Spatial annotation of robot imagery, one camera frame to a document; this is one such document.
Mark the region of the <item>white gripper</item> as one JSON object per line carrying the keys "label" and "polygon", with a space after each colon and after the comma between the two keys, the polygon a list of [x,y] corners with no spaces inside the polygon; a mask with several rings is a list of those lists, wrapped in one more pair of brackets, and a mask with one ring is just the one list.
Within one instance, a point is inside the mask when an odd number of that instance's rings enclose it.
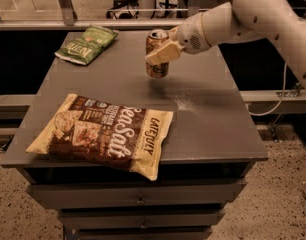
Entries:
{"label": "white gripper", "polygon": [[179,27],[169,30],[168,35],[171,40],[163,43],[148,42],[146,62],[152,66],[160,65],[178,59],[182,51],[198,54],[209,50],[211,45],[203,32],[202,18],[202,13],[195,14],[187,18]]}

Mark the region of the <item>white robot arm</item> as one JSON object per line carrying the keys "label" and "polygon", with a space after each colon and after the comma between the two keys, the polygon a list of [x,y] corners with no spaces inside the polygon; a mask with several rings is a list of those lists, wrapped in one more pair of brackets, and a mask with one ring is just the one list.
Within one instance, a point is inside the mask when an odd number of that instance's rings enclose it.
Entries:
{"label": "white robot arm", "polygon": [[265,38],[276,48],[306,90],[306,20],[287,0],[232,0],[187,18],[146,56],[151,65],[197,54],[222,43]]}

